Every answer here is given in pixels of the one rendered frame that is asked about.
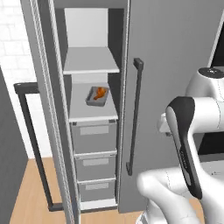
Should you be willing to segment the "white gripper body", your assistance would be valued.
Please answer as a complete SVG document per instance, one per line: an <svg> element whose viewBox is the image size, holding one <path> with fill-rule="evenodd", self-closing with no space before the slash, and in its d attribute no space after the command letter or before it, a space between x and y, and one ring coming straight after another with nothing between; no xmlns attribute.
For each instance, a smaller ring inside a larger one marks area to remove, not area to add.
<svg viewBox="0 0 224 224"><path fill-rule="evenodd" d="M166 115L162 114L159 118L159 120L157 121L157 129L160 133L164 133L166 134L168 137L170 137L172 135L168 122L166 120Z"/></svg>

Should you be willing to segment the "orange chicken drumstick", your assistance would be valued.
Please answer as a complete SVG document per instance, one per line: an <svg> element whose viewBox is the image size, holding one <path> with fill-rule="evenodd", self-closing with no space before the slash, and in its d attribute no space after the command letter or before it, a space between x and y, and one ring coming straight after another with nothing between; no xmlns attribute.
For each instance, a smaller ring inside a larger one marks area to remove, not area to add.
<svg viewBox="0 0 224 224"><path fill-rule="evenodd" d="M94 99L97 100L98 98L102 98L105 95L105 93L106 89L104 87L98 87Z"/></svg>

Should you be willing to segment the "large grey freezer drawer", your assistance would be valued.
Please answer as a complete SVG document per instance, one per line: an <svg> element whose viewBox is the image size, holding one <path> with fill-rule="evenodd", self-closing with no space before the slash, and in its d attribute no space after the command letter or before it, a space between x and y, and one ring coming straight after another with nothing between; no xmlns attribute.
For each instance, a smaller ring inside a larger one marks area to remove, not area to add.
<svg viewBox="0 0 224 224"><path fill-rule="evenodd" d="M116 149L116 120L71 122L70 127L77 154Z"/></svg>

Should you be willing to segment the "grey meat container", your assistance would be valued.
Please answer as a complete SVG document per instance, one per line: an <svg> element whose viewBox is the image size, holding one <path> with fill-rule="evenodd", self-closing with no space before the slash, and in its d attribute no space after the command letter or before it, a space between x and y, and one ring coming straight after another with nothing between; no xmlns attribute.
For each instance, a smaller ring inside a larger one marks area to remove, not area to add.
<svg viewBox="0 0 224 224"><path fill-rule="evenodd" d="M105 88L106 93L102 98L98 98L97 100L95 100L94 97L96 96L97 88ZM103 107L108 98L108 94L109 94L109 89L107 87L91 87L86 98L86 104L88 106Z"/></svg>

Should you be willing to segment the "medium grey freezer drawer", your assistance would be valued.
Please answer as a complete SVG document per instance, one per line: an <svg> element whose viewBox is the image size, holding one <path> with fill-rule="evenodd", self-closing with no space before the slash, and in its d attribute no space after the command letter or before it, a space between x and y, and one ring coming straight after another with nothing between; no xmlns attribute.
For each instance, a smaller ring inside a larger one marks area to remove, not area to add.
<svg viewBox="0 0 224 224"><path fill-rule="evenodd" d="M113 178L116 175L116 151L75 154L79 181Z"/></svg>

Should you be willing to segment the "white freezer rack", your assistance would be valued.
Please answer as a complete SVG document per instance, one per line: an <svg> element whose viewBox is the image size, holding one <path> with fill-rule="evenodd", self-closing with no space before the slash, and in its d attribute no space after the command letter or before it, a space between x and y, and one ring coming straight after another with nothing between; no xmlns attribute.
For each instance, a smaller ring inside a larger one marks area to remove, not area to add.
<svg viewBox="0 0 224 224"><path fill-rule="evenodd" d="M116 120L118 114L111 92L108 92L103 106L88 106L86 99L91 87L108 88L107 83L79 83L72 85L71 105L69 111L70 122L90 122L102 120Z"/></svg>
<svg viewBox="0 0 224 224"><path fill-rule="evenodd" d="M69 47L63 74L119 73L107 47Z"/></svg>

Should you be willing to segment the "small grey freezer drawer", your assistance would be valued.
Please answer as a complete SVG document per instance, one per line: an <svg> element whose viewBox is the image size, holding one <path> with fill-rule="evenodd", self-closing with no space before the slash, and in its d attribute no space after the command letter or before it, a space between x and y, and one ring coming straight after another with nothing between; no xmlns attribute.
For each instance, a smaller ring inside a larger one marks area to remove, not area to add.
<svg viewBox="0 0 224 224"><path fill-rule="evenodd" d="M115 197L115 178L80 181L80 201L107 200Z"/></svg>

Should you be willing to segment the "grey freezer door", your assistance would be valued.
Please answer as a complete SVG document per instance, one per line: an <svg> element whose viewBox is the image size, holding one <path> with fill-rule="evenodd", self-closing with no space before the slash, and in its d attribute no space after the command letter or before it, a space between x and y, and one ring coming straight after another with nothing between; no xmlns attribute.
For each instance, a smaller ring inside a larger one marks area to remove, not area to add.
<svg viewBox="0 0 224 224"><path fill-rule="evenodd" d="M54 2L53 0L20 0L20 2L66 224L81 224L80 199Z"/></svg>

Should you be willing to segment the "grey fridge door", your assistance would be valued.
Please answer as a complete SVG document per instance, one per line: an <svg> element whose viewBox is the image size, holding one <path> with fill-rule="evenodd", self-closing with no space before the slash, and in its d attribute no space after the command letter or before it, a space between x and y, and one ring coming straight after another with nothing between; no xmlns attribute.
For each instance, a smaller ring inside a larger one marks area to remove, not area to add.
<svg viewBox="0 0 224 224"><path fill-rule="evenodd" d="M224 11L224 0L130 0L129 49L122 136L119 211L144 210L147 200L137 190L140 172L179 164L173 140L158 132L166 106L183 95L197 69L206 67ZM136 127L133 174L126 163L135 107L137 69L143 75Z"/></svg>

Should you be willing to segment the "grey fridge body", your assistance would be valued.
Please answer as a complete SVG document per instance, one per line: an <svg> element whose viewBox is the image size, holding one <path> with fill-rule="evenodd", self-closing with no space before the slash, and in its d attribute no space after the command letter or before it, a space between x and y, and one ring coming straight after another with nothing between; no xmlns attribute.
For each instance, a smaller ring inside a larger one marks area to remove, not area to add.
<svg viewBox="0 0 224 224"><path fill-rule="evenodd" d="M107 83L118 114L116 119L115 197L81 202L80 213L119 207L123 150L124 99L126 88L129 0L53 0L59 37L62 73L69 47L107 47L120 69L119 73L63 74L69 121L72 85L79 83Z"/></svg>

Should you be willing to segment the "dark grey cabinet panel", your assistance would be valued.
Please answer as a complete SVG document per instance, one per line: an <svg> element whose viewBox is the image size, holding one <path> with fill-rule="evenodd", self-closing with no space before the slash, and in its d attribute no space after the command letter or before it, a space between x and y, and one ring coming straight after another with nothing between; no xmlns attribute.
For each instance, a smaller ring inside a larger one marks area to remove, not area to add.
<svg viewBox="0 0 224 224"><path fill-rule="evenodd" d="M0 224L10 224L28 157L0 67Z"/></svg>

